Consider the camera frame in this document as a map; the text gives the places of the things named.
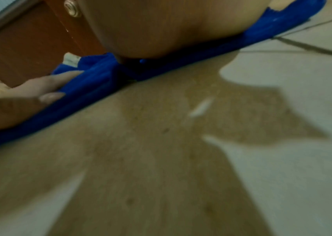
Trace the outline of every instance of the wooden frame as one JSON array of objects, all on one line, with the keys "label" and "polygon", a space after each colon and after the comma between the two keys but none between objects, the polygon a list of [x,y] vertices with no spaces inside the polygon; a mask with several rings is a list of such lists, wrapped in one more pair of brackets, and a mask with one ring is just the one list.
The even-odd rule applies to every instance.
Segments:
[{"label": "wooden frame", "polygon": [[41,2],[41,0],[17,0],[0,12],[0,29],[6,24]]}]

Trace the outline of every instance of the cabinet knob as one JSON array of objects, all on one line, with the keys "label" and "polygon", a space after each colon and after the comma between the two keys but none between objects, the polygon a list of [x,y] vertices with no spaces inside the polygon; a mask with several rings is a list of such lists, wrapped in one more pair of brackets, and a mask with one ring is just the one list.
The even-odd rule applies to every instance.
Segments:
[{"label": "cabinet knob", "polygon": [[72,17],[81,17],[79,5],[75,0],[66,0],[64,3],[65,9]]}]

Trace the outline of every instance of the drawer handle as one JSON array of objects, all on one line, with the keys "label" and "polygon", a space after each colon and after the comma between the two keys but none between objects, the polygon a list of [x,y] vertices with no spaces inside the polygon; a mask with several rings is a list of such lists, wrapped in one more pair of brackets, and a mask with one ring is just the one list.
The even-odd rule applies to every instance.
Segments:
[{"label": "drawer handle", "polygon": [[67,13],[72,17],[81,17],[79,5],[75,0],[66,0],[64,3]]}]

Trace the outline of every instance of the blue towel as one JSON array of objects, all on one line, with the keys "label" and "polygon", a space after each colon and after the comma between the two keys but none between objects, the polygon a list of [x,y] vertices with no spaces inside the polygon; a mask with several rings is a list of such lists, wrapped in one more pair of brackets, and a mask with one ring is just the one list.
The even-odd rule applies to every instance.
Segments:
[{"label": "blue towel", "polygon": [[269,39],[306,22],[326,0],[296,0],[282,11],[267,9],[246,32],[192,47],[157,60],[139,60],[131,68],[120,65],[110,53],[81,58],[78,67],[60,65],[53,74],[71,70],[85,72],[61,89],[66,96],[14,128],[0,131],[0,145],[44,129],[116,92],[129,80],[143,81],[179,67],[238,50]]}]

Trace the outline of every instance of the tile floor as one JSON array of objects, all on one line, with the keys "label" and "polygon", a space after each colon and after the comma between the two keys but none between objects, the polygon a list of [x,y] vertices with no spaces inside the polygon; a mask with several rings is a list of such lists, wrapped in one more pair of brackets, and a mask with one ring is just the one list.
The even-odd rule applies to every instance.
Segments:
[{"label": "tile floor", "polygon": [[[239,85],[279,88],[292,110],[320,129],[327,140],[253,146],[212,134],[202,139],[226,154],[273,235],[331,236],[332,1],[311,21],[279,37],[241,50],[220,75]],[[297,47],[297,43],[311,48]],[[211,97],[201,101],[190,117],[203,116],[214,105]],[[79,174],[1,219],[0,235],[48,235],[83,178]]]}]

